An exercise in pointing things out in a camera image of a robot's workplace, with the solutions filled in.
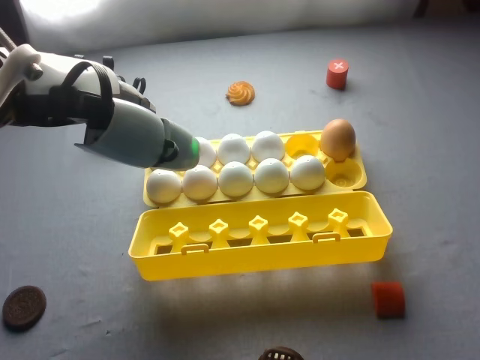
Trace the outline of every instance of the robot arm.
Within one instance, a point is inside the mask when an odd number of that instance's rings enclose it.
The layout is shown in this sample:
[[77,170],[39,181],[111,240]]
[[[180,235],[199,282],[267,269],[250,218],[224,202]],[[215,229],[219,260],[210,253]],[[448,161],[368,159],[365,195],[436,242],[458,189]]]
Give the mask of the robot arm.
[[8,45],[0,48],[0,127],[86,123],[83,144],[75,144],[86,151],[135,167],[187,170],[198,164],[197,140],[158,117],[143,96],[145,80],[136,79],[139,90],[128,85],[113,72],[111,58],[109,67]]

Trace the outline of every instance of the yellow egg carton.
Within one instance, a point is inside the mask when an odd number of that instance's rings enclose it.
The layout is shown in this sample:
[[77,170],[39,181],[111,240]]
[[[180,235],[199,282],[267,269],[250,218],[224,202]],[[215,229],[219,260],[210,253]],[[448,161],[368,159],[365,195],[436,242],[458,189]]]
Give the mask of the yellow egg carton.
[[[320,151],[321,136],[321,131],[280,135],[289,170],[301,155],[322,161],[326,180],[318,190],[290,184],[270,196],[253,187],[241,199],[218,190],[205,203],[182,194],[144,212],[128,251],[140,275],[159,281],[381,259],[393,229],[374,195],[353,191],[367,182],[359,148],[338,163]],[[246,139],[251,146],[254,138]],[[220,140],[211,143],[217,149]],[[251,158],[247,165],[254,173],[258,163]],[[211,168],[219,174],[222,165],[217,161]],[[145,171],[145,182],[151,171]],[[144,200],[158,206],[145,186]]]
[[[353,189],[360,189],[367,183],[367,174],[363,166],[362,155],[358,146],[355,147],[354,153],[343,162],[335,162],[331,157],[325,155],[320,149],[320,138],[322,131],[298,131],[295,133],[281,133],[280,138],[285,145],[285,156],[282,162],[286,168],[290,171],[296,158],[302,155],[313,155],[317,157],[325,167],[325,183],[316,190],[306,191],[297,188],[291,182],[281,193],[275,195],[263,193],[256,186],[253,186],[252,190],[239,198],[233,198],[225,195],[220,189],[217,189],[215,194],[210,198],[203,201],[195,201],[189,199],[184,193],[168,204],[156,204],[149,199],[149,195],[146,191],[147,180],[154,169],[145,169],[145,177],[143,181],[143,201],[146,205],[155,208],[166,207],[184,207],[195,206],[206,203],[225,203],[229,201],[248,201],[248,200],[262,200],[271,199],[272,197],[289,197],[302,194],[329,194],[338,191],[347,191]],[[254,143],[255,136],[245,137],[247,144],[251,147]],[[215,151],[218,150],[220,140],[211,140]],[[250,160],[247,162],[247,166],[250,168],[253,174],[258,166],[258,162],[250,156]],[[214,174],[220,175],[220,171],[224,165],[219,160],[210,167]],[[178,176],[183,179],[185,172],[177,172]]]

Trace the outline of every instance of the brown egg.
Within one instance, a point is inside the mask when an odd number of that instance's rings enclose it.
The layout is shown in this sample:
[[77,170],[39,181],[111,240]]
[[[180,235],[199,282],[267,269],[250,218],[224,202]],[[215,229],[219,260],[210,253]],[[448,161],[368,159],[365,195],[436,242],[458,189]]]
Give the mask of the brown egg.
[[335,161],[344,161],[355,151],[355,131],[343,118],[330,121],[320,138],[321,150]]

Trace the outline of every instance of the gray tablecloth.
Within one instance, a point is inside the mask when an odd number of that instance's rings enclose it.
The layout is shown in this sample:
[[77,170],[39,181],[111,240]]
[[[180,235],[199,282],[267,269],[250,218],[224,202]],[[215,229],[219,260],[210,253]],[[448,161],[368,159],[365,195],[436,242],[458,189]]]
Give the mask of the gray tablecloth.
[[[196,136],[318,130],[349,119],[394,227],[376,263],[149,283],[128,258],[143,171],[73,147],[83,126],[0,131],[0,293],[41,287],[43,319],[0,329],[2,359],[478,359],[480,21],[299,31],[144,46],[115,57],[158,113]],[[325,85],[330,59],[348,88]],[[251,82],[244,108],[227,86]],[[379,321],[370,282],[402,281]]]

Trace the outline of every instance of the green light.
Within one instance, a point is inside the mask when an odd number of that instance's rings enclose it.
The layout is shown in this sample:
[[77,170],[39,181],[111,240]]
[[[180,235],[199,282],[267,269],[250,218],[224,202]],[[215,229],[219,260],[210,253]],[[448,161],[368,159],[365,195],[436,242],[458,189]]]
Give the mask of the green light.
[[192,139],[192,152],[195,156],[200,153],[200,143],[195,138]]

